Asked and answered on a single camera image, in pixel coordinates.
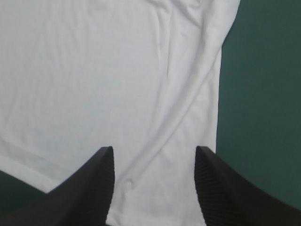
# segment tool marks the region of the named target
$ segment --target ribbed black plastic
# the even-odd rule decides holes
[[[57,188],[0,219],[0,226],[105,226],[115,182],[113,148],[102,147]]]
[[[301,211],[251,184],[208,147],[196,148],[194,179],[207,226],[301,226]]]

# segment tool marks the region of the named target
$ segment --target black plastic piece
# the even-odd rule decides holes
[[[0,226],[105,226],[114,182],[113,148],[102,147],[57,188],[0,218]]]
[[[301,211],[251,184],[208,147],[196,148],[194,179],[207,226],[301,226]]]

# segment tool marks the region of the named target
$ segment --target t-shirt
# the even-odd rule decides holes
[[[200,226],[239,0],[1,0],[0,170],[48,192],[112,146],[111,226]]]

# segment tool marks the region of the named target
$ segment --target dark green background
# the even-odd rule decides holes
[[[300,41],[300,0],[241,1],[223,46],[216,149],[245,178],[299,209]],[[0,215],[42,195],[0,173]]]

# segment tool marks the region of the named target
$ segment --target cotton fabric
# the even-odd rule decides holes
[[[0,170],[49,192],[112,146],[111,226],[205,225],[222,43],[239,0],[0,2]]]

